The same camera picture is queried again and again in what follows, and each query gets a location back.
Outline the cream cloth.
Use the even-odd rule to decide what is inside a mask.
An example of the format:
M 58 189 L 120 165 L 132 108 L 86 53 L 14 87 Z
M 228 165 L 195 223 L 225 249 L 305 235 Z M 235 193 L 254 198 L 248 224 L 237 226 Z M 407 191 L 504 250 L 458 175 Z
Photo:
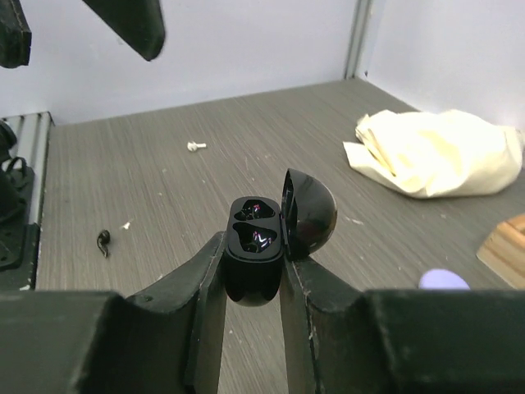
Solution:
M 415 199 L 493 195 L 523 168 L 521 131 L 459 110 L 383 110 L 360 118 L 355 136 L 343 144 L 349 166 Z

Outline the black earbud charging case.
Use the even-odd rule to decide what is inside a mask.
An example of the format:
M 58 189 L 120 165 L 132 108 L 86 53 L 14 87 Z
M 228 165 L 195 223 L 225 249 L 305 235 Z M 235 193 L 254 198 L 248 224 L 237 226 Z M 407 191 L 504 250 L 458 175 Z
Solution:
M 331 191 L 292 168 L 286 171 L 280 203 L 262 196 L 234 200 L 222 257 L 229 298 L 243 306 L 269 303 L 279 290 L 285 262 L 321 249 L 336 221 Z

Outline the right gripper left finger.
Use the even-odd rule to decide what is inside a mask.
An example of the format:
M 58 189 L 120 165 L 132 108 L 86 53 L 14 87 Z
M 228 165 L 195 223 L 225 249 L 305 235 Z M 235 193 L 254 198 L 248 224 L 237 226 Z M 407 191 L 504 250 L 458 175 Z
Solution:
M 4 291 L 2 392 L 215 392 L 225 247 L 225 233 L 216 233 L 193 258 L 127 297 Z

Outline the black earbud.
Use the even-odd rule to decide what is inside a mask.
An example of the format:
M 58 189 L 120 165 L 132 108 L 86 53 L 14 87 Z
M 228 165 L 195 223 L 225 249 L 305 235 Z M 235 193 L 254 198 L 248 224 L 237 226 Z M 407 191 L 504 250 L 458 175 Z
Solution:
M 111 234 L 109 230 L 101 230 L 97 236 L 97 247 L 101 251 L 103 257 L 107 259 L 109 257 L 108 246 L 111 243 Z

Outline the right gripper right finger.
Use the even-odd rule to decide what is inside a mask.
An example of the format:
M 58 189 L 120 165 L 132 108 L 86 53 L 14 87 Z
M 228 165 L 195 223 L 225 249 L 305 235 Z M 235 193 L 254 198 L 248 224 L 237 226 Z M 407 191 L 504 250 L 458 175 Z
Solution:
M 291 393 L 521 393 L 524 294 L 359 291 L 287 262 L 281 321 Z

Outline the purple earbud charging case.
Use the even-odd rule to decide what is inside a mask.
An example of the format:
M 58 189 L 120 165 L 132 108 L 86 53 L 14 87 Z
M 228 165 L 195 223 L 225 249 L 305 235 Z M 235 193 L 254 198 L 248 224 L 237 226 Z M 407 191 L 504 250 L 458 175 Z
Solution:
M 434 268 L 421 276 L 418 288 L 423 290 L 469 290 L 470 286 L 457 273 Z

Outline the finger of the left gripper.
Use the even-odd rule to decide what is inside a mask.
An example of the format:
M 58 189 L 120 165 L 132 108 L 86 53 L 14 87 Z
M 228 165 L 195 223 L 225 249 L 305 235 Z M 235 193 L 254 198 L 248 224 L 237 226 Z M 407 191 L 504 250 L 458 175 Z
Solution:
M 162 51 L 166 29 L 159 0 L 84 0 L 145 61 Z
M 32 32 L 19 0 L 0 1 L 1 67 L 28 66 Z

